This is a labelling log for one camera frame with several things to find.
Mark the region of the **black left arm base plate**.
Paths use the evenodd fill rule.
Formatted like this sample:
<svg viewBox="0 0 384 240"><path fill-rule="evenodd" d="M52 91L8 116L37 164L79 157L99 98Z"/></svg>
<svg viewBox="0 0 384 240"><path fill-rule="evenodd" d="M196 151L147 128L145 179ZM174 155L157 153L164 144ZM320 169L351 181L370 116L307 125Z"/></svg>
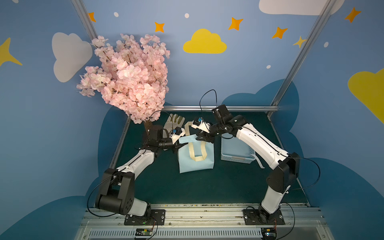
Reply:
<svg viewBox="0 0 384 240"><path fill-rule="evenodd" d="M126 215L125 226L163 226L165 224L166 210L155 209L147 211L143 216Z"/></svg>

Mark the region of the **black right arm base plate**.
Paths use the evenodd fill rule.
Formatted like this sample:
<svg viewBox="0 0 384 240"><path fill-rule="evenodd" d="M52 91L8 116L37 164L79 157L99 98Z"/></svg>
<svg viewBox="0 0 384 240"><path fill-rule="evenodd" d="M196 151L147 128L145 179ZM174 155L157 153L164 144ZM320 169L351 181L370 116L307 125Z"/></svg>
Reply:
<svg viewBox="0 0 384 240"><path fill-rule="evenodd" d="M280 209L273 214L269 214L264 210L243 209L243 217L246 225L285 225Z"/></svg>

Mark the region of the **light blue insulated delivery bag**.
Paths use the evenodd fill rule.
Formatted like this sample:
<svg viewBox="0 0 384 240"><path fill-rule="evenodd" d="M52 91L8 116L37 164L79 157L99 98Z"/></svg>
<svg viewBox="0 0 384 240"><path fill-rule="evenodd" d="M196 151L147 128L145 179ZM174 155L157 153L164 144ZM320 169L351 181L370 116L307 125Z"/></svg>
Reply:
<svg viewBox="0 0 384 240"><path fill-rule="evenodd" d="M192 135L190 133L191 125L192 122L187 122L184 125L186 134L185 136L179 138L180 143L189 143L188 145L180 148L178 151L180 174L214 168L214 144L197 141L197 135Z"/></svg>

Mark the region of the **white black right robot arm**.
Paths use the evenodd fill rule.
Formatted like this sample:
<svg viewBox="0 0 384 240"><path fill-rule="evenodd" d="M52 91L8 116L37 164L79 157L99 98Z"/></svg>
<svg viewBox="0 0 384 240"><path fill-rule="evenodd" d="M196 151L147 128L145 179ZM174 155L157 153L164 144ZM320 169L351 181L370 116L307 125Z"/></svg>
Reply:
<svg viewBox="0 0 384 240"><path fill-rule="evenodd" d="M284 195L299 176L300 157L288 153L263 136L243 116L233 116L225 105L212 109L217 121L210 124L203 118L195 118L192 128L199 129L198 141L213 143L216 136L228 133L251 147L272 169L267 177L268 189L256 214L258 221L271 224L280 218L280 205Z"/></svg>

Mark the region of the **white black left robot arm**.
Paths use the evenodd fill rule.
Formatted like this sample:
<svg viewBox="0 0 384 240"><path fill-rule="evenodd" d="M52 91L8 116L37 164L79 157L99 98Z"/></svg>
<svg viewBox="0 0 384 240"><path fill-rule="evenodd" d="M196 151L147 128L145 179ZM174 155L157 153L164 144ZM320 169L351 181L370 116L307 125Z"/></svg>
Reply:
<svg viewBox="0 0 384 240"><path fill-rule="evenodd" d="M97 209L128 217L150 217L150 204L135 198L136 178L154 162L159 152L168 149L177 151L185 145L179 142L181 137L186 136L184 128L176 127L165 138L163 131L161 126L152 126L144 144L131 160L104 172L95 200Z"/></svg>

